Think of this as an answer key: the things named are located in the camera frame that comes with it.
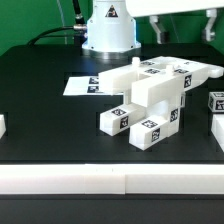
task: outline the black cable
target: black cable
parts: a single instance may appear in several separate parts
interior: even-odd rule
[[[65,27],[59,27],[59,28],[55,28],[55,29],[51,29],[51,30],[45,31],[45,32],[41,33],[40,35],[38,35],[37,37],[35,37],[32,40],[30,40],[27,43],[27,45],[34,45],[40,38],[43,38],[43,36],[46,36],[47,34],[50,34],[50,33],[63,31],[63,30],[74,30],[74,28],[72,26],[65,26]]]
[[[78,0],[73,0],[72,3],[73,3],[75,14],[80,14],[81,9],[80,9],[80,6],[79,6],[79,1]]]
[[[81,34],[65,34],[65,35],[47,35],[47,36],[42,36],[41,38],[48,38],[48,37],[80,37],[83,36]]]
[[[74,8],[74,11],[75,11],[75,22],[76,24],[85,24],[85,20],[84,20],[84,17],[82,15],[82,12],[81,12],[81,9],[80,9],[80,6],[79,6],[79,1],[78,0],[72,0],[72,3],[73,3],[73,8]]]

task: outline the black and white pattern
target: black and white pattern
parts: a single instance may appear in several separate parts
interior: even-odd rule
[[[160,128],[152,132],[152,142],[158,140],[159,136],[160,136]]]
[[[187,75],[184,81],[184,88],[191,86],[192,75]]]
[[[180,73],[180,74],[185,74],[188,71],[187,70],[184,70],[184,69],[176,69],[174,72],[177,72],[177,73]]]
[[[144,125],[147,128],[153,128],[153,127],[157,126],[158,124],[153,121],[147,120],[147,121],[143,122],[142,125]]]
[[[124,110],[121,110],[121,109],[119,109],[119,108],[117,108],[117,109],[111,111],[111,113],[113,113],[113,114],[115,114],[115,115],[117,115],[117,116],[121,116],[121,115],[123,115],[123,114],[126,114],[126,112],[125,112]]]
[[[120,129],[128,126],[128,116],[121,118]]]
[[[99,84],[99,78],[98,77],[89,78],[89,84],[94,84],[94,85]]]
[[[155,63],[153,63],[151,61],[143,61],[141,64],[142,65],[154,65]]]
[[[99,86],[88,86],[87,93],[97,93],[99,92]]]
[[[178,119],[178,109],[171,111],[170,122],[173,122]]]
[[[224,100],[217,100],[215,109],[216,110],[224,110]]]
[[[156,69],[152,69],[152,68],[150,68],[149,70],[146,70],[145,71],[146,73],[150,73],[150,74],[156,74],[156,73],[158,73],[158,72],[160,72],[159,70],[156,70]]]

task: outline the black and white marker tag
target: black and white marker tag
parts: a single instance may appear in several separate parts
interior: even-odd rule
[[[142,65],[154,65],[155,63],[151,62],[151,61],[143,61],[141,64]]]
[[[224,110],[224,100],[217,100],[215,109],[216,110]]]
[[[156,73],[159,73],[160,70],[156,70],[156,69],[150,68],[149,70],[146,70],[145,72],[146,73],[149,73],[149,74],[156,74]]]
[[[177,120],[178,118],[178,109],[171,111],[170,122]]]
[[[179,74],[185,74],[185,73],[187,73],[189,71],[179,68],[179,69],[176,69],[174,72],[179,73]]]
[[[159,136],[160,136],[160,128],[152,132],[152,142],[158,140]]]
[[[115,110],[112,110],[111,113],[117,115],[117,116],[121,116],[123,114],[126,114],[126,112],[124,110],[121,110],[119,108],[115,109]]]
[[[126,128],[128,126],[128,116],[121,118],[120,129]]]
[[[98,76],[70,77],[63,93],[64,96],[108,95],[99,92]]]
[[[184,80],[184,88],[191,86],[192,75],[187,75]]]
[[[153,121],[147,120],[147,121],[143,122],[142,125],[144,125],[147,128],[153,128],[153,127],[157,126],[158,124]]]

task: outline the white foam block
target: white foam block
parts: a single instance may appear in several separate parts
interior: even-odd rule
[[[131,65],[99,73],[99,91],[109,95],[131,89],[138,78],[137,69]]]
[[[5,119],[3,115],[0,115],[0,138],[4,135],[5,131]]]
[[[85,194],[125,194],[125,175],[113,173],[86,175]]]
[[[113,136],[144,117],[145,108],[135,104],[121,105],[100,114],[100,130]]]
[[[183,76],[159,75],[149,77],[132,84],[132,102],[143,107],[181,95],[184,91]]]
[[[168,122],[161,116],[151,116],[130,128],[129,143],[145,150],[167,137]]]
[[[175,73],[184,76],[185,91],[201,85],[209,77],[209,70],[207,66],[183,66],[176,69]]]
[[[212,112],[224,112],[224,92],[210,92],[208,107]]]
[[[0,194],[85,193],[83,165],[5,165],[0,169]]]
[[[215,114],[212,120],[212,133],[224,151],[224,115]]]

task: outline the stacked blocks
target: stacked blocks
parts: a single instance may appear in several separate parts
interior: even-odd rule
[[[100,114],[100,130],[113,136],[145,117],[145,108],[135,104],[121,105]]]
[[[224,112],[224,92],[210,92],[208,107],[212,112]]]
[[[185,91],[222,75],[222,67],[174,57],[134,58],[132,65],[99,73],[99,91],[124,93],[123,105],[101,114],[100,129],[113,136],[130,127],[129,143],[145,150],[178,132]]]

